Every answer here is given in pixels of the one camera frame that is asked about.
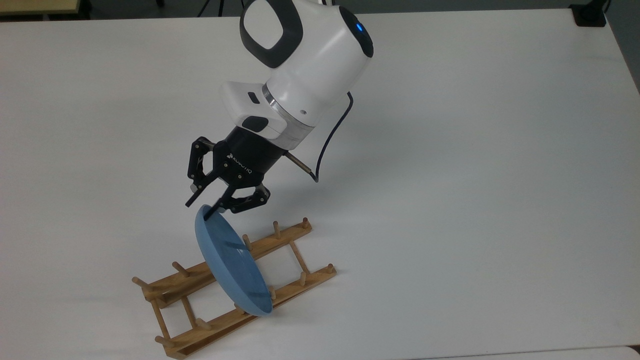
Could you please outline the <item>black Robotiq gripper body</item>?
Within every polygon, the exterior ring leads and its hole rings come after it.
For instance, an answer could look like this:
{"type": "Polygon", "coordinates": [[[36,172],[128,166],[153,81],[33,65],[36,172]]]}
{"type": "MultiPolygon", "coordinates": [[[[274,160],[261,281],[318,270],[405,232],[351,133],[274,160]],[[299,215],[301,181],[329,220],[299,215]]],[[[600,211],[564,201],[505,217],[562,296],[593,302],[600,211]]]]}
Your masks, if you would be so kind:
{"type": "Polygon", "coordinates": [[[215,144],[212,170],[234,189],[257,187],[286,152],[256,133],[234,127],[226,139],[215,144]]]}

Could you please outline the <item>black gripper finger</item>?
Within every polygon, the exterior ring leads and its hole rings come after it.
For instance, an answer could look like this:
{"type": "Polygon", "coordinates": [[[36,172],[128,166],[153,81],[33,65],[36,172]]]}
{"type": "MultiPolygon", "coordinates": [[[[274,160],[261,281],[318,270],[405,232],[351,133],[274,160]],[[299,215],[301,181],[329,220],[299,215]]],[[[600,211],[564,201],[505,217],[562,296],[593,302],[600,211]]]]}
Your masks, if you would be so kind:
{"type": "Polygon", "coordinates": [[[193,194],[185,203],[185,206],[188,208],[199,198],[206,187],[222,175],[222,169],[216,167],[215,164],[213,164],[212,170],[209,173],[204,173],[204,157],[206,154],[214,152],[215,145],[214,142],[204,136],[192,142],[189,165],[187,167],[187,177],[192,180],[192,187],[190,188],[193,194]]]}
{"type": "Polygon", "coordinates": [[[249,196],[235,198],[233,194],[238,191],[237,187],[229,185],[217,202],[204,213],[204,221],[208,221],[218,210],[230,210],[233,214],[238,214],[253,208],[265,205],[271,196],[271,192],[263,184],[254,188],[254,192],[249,196]]]}

